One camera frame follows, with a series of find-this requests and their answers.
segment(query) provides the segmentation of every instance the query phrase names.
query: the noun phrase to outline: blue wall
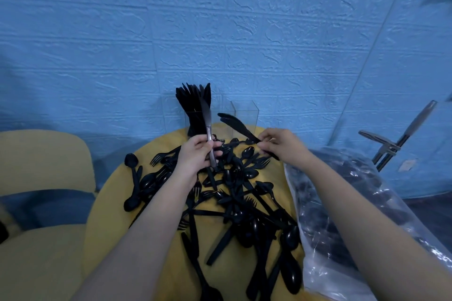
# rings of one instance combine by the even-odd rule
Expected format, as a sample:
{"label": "blue wall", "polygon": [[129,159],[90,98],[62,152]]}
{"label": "blue wall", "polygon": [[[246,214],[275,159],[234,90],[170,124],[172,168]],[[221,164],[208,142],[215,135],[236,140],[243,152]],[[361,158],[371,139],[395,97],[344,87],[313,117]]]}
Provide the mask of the blue wall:
{"label": "blue wall", "polygon": [[[452,92],[452,0],[0,0],[0,129],[74,133],[98,186],[184,126],[174,89],[253,99],[260,126],[373,155]],[[452,110],[438,107],[385,168],[404,196],[452,189]],[[420,161],[397,172],[407,158]]]}

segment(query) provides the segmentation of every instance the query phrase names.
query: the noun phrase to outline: clear plastic bag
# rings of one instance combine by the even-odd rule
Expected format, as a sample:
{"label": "clear plastic bag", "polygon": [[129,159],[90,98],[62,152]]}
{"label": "clear plastic bag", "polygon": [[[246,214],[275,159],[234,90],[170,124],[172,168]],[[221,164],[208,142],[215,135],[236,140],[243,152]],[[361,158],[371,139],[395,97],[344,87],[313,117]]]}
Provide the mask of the clear plastic bag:
{"label": "clear plastic bag", "polygon": [[[370,159],[348,149],[324,147],[311,151],[452,271],[451,254],[382,180]],[[322,206],[312,182],[295,167],[284,165],[284,170],[297,210],[305,252],[304,287],[339,301],[376,300]]]}

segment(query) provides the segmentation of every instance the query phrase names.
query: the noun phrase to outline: chair backrest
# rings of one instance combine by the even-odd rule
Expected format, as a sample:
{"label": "chair backrest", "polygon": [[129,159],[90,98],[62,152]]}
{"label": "chair backrest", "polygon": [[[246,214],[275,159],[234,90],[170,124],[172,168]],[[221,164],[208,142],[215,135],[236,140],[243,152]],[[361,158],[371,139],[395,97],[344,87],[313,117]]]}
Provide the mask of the chair backrest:
{"label": "chair backrest", "polygon": [[58,131],[1,132],[0,196],[53,189],[95,191],[86,143]]}

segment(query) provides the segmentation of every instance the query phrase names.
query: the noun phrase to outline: yellow tablecloth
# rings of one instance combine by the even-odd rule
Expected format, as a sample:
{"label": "yellow tablecloth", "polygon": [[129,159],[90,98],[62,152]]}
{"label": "yellow tablecloth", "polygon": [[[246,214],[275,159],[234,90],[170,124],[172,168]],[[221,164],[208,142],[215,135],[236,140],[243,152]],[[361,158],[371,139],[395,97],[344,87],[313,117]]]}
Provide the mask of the yellow tablecloth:
{"label": "yellow tablecloth", "polygon": [[[261,131],[263,131],[262,128],[256,128],[256,133]],[[218,138],[227,140],[231,136],[231,132],[221,126],[214,127],[213,133],[216,133]],[[167,133],[137,150],[135,155],[138,157],[140,165],[143,165],[143,176],[160,168],[160,165],[156,167],[149,165],[156,153],[168,152],[183,144],[186,140],[185,129],[180,129]],[[238,154],[244,148],[246,148],[246,145],[241,144],[234,151]],[[273,182],[276,200],[295,217],[295,207],[281,162],[272,159],[264,170],[259,171],[256,180]],[[124,200],[131,195],[132,189],[133,183],[130,168],[121,164],[100,191],[88,217],[82,262],[85,277],[115,247],[119,239],[127,232],[132,219],[138,213],[139,209],[127,213],[122,208]],[[269,196],[266,195],[263,198],[268,205],[274,208]],[[264,210],[260,204],[258,204],[258,208]],[[199,206],[199,209],[224,211],[223,208],[216,205],[214,199],[204,202]],[[222,218],[198,216],[196,217],[196,224],[199,236],[199,262],[209,284],[220,290],[225,301],[247,300],[245,290],[256,265],[255,250],[241,247],[234,238],[213,266],[209,267],[205,262],[229,227],[229,224],[224,225]],[[267,273],[271,271],[279,250],[279,241],[273,241],[268,255]],[[302,247],[299,246],[292,254],[302,266]],[[198,278],[186,257],[180,233],[176,232],[160,276],[155,300],[190,301],[199,300],[200,296],[201,288]],[[272,294],[272,300],[324,300],[324,298],[309,294],[303,290],[297,295],[290,294],[280,275]]]}

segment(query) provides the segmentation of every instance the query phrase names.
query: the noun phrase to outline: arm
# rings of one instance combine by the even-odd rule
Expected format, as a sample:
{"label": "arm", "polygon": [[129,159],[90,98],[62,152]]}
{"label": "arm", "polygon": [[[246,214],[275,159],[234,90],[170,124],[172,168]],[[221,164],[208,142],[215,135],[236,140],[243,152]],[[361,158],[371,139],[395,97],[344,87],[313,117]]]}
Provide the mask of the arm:
{"label": "arm", "polygon": [[200,135],[182,146],[171,177],[83,282],[72,301],[149,301],[152,298],[187,194],[196,182],[196,173],[210,165],[205,161],[206,154],[212,146],[220,145],[220,142],[206,142],[206,135]]}
{"label": "arm", "polygon": [[311,179],[359,271],[378,300],[450,299],[452,276],[449,271],[314,156],[293,133],[267,129],[259,138],[264,140],[258,144],[260,149],[273,151]]}

